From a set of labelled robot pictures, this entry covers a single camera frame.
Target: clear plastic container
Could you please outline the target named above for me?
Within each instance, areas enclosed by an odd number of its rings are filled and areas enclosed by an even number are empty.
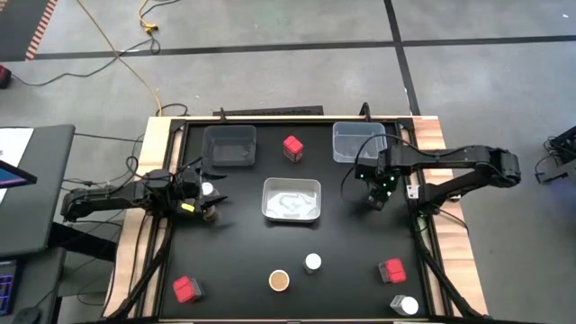
[[[369,137],[385,134],[379,122],[335,122],[332,126],[332,157],[338,163],[354,163],[358,150]],[[364,146],[360,158],[378,158],[378,152],[386,149],[384,137],[370,139]]]
[[[247,167],[256,161],[256,127],[209,126],[204,131],[203,162],[213,167]]]
[[[313,222],[320,216],[320,192],[316,180],[267,178],[262,213],[270,221]]]

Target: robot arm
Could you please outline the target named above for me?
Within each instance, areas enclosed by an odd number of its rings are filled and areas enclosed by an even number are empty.
[[[227,198],[204,197],[203,176],[209,179],[225,177],[202,174],[200,169],[192,167],[174,175],[164,169],[154,170],[143,175],[138,181],[119,187],[73,190],[64,196],[60,214],[66,221],[76,221],[97,211],[143,208],[160,217],[182,212],[202,216],[208,208]],[[182,203],[188,202],[192,205],[188,205],[186,209],[181,208]]]
[[[409,197],[418,207],[432,212],[450,197],[491,185],[509,188],[520,182],[518,157],[502,148],[481,145],[457,149],[416,150],[406,145],[393,145],[377,159],[359,158],[355,178],[364,180],[370,188],[368,203],[380,210],[396,189],[400,176],[409,176],[425,168],[471,168],[472,172],[455,177],[443,184],[422,184]]]

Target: computer screen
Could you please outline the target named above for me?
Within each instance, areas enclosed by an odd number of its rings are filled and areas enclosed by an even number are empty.
[[[0,160],[0,189],[36,184],[36,176]]]

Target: gray floor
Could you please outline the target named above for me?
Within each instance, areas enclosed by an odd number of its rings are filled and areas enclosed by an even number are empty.
[[[145,39],[135,19],[137,4],[85,2],[118,49]],[[394,1],[394,7],[404,40],[576,34],[573,1],[402,0]],[[388,41],[392,35],[384,4],[376,0],[183,0],[158,8],[148,19],[160,26],[158,38],[165,49]],[[108,49],[76,2],[58,2],[39,52],[97,50]],[[406,55],[420,110],[440,116],[449,147],[486,144],[520,157],[524,177],[519,186],[482,189],[463,199],[490,314],[508,320],[572,322],[576,186],[538,185],[533,166],[545,153],[542,142],[575,124],[576,43],[407,48]],[[86,72],[106,61],[6,65],[36,82],[63,71]],[[158,89],[165,104],[188,104],[193,115],[211,114],[221,106],[234,110],[307,104],[322,104],[327,114],[355,114],[363,101],[374,113],[410,113],[393,49],[127,61]],[[77,131],[136,138],[155,111],[147,90],[119,64],[89,79],[64,79],[41,88],[14,83],[0,95],[0,126],[68,122]],[[105,180],[120,175],[131,147],[76,137],[67,176]],[[101,272],[96,269],[86,277]],[[59,322],[93,320],[98,313],[97,307],[69,298]]]

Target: brown cup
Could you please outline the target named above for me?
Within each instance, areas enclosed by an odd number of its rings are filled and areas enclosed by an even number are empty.
[[[274,270],[268,278],[268,284],[275,292],[283,292],[290,285],[290,276],[284,270]]]

